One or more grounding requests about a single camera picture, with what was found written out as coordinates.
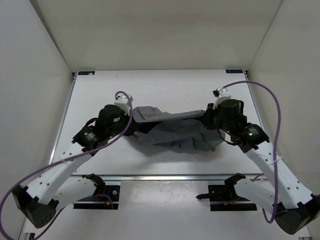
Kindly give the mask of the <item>grey pleated skirt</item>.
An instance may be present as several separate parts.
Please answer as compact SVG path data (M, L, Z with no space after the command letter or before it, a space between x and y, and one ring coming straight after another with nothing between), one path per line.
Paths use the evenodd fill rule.
M213 152L223 143L224 133L207 129L201 122L205 111L162 112L153 106L132 111L137 128L131 137L145 147L162 147L177 153Z

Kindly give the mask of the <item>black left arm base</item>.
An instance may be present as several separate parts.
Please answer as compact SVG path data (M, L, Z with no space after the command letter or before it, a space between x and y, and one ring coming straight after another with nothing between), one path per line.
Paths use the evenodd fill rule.
M120 200L120 181L105 181L96 174L86 174L83 179L90 180L95 191L92 196L85 197L73 204L78 210L117 210Z

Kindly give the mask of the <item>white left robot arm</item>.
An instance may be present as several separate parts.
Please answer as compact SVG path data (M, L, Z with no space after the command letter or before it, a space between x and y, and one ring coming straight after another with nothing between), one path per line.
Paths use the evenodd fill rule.
M74 202L105 196L106 184L94 173L85 174L70 185L64 183L98 151L131 132L132 113L130 103L107 104L75 134L60 160L38 170L38 177L26 186L13 187L10 192L18 209L35 228L48 225L59 211Z

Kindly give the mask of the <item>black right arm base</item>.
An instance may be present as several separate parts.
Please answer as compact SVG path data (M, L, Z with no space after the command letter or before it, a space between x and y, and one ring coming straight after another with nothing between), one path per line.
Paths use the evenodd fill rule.
M245 175L236 173L224 181L224 184L209 184L208 193L196 196L196 199L209 200L211 212L248 212L256 211L256 204L236 194L235 185L245 179Z

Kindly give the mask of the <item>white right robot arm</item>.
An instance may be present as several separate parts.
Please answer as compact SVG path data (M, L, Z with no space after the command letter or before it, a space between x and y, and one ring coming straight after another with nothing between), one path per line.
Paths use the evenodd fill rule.
M244 102L236 99L209 103L201 122L209 130L228 134L229 144L239 147L258 166L274 191L236 173L223 185L198 195L197 199L233 201L245 198L274 214L277 225L287 234L294 235L319 216L320 197L297 179L275 153L274 145L262 128L247 121L243 109Z

